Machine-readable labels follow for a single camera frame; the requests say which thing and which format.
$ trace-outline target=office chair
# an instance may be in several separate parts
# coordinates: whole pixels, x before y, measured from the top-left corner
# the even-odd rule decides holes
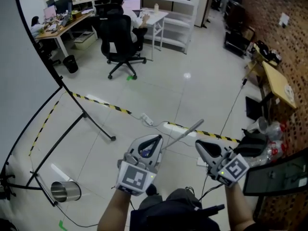
[[[60,64],[61,61],[60,60],[52,60],[51,59],[51,48],[48,48],[48,47],[45,47],[43,44],[41,44],[40,42],[37,43],[38,45],[38,49],[39,51],[48,59],[48,62],[51,64],[51,65],[54,65],[54,64]]]
[[[133,72],[133,79],[137,79],[137,74],[132,68],[130,61],[142,60],[146,64],[145,57],[134,57],[138,49],[132,42],[130,35],[131,20],[127,15],[123,15],[122,6],[119,4],[104,4],[96,6],[97,16],[89,18],[97,34],[102,39],[101,51],[107,57],[107,63],[118,63],[109,73],[108,78],[112,79],[112,73],[120,66],[126,64]],[[110,52],[110,43],[114,43],[117,53]]]

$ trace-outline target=white tile floor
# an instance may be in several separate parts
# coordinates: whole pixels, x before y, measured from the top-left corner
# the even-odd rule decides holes
[[[106,58],[100,51],[100,40],[86,51],[69,50],[77,58],[79,70],[75,74],[69,74],[62,65],[57,66],[56,70],[73,92],[130,110],[135,116],[146,113],[156,124],[167,120],[189,127],[203,118],[205,122],[199,129],[220,134],[242,84],[245,60],[223,48],[224,26],[221,16],[214,12],[211,15],[208,29],[195,27],[187,55],[166,48],[155,51],[154,62],[133,65],[138,75],[137,80],[127,81],[129,71],[124,67],[114,73],[113,80],[107,78],[114,64],[106,63]],[[149,55],[150,49],[149,45],[145,45],[142,55]],[[15,183],[25,184],[29,178],[32,166],[28,151],[60,95],[62,92],[40,112],[18,143],[9,167],[16,174]],[[240,139],[241,128],[252,122],[245,115],[246,95],[261,98],[258,87],[248,82],[222,135]],[[53,181],[61,180],[51,168],[55,164],[79,182],[83,192],[81,199],[60,204],[60,207],[72,220],[88,226],[99,221],[112,197],[114,190],[111,187],[117,176],[117,160],[122,158],[135,138],[158,131],[143,127],[140,121],[124,113],[82,99],[78,101],[103,129],[116,135],[117,140],[110,142],[92,123],[82,119],[59,144],[39,174],[47,188],[50,188]],[[80,114],[79,108],[65,93],[33,150],[34,167]],[[173,137],[180,133],[175,127],[160,125],[159,129]],[[162,135],[164,144],[167,144],[169,137]],[[194,145],[198,138],[206,137],[193,134],[183,141]],[[196,196],[201,195],[205,168],[196,166],[197,157],[198,153],[193,147],[180,142],[165,151],[154,182],[164,199],[176,188],[186,186],[193,187]],[[217,184],[207,179],[205,190]],[[69,231],[96,230],[96,227],[85,229],[75,226],[57,208],[51,207],[41,192],[15,192],[17,197],[5,204],[1,203],[1,207],[20,230],[59,230],[60,220],[64,221],[64,227]],[[138,207],[144,197],[132,197],[134,206]],[[224,188],[209,193],[202,203],[204,207],[226,204]],[[229,230],[226,209],[213,219],[218,222],[222,231]]]

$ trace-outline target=white shirt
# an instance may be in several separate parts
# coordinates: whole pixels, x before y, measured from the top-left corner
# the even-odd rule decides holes
[[[136,34],[133,33],[133,29],[140,27],[140,25],[142,24],[142,19],[138,18],[133,10],[123,8],[123,11],[124,11],[124,14],[128,15],[131,19],[130,35],[131,35],[131,39],[135,43],[137,41],[137,36]]]
[[[37,35],[39,35],[39,34],[40,34],[39,31],[40,31],[42,28],[44,28],[44,26],[41,25],[41,24],[35,24],[34,26],[32,26],[31,29],[30,29],[30,32],[31,32],[31,34],[32,34],[32,37],[35,38]]]

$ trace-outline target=green tape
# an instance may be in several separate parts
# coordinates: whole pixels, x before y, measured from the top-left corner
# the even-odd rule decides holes
[[[63,222],[61,220],[59,221],[59,227],[60,227],[60,229],[67,231],[67,229],[65,227],[63,227]]]

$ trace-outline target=hand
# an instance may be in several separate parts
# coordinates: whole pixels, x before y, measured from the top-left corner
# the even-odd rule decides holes
[[[145,15],[142,17],[142,21],[143,21],[143,22],[147,22],[149,19],[150,19],[150,16],[149,16],[148,14],[145,14]]]

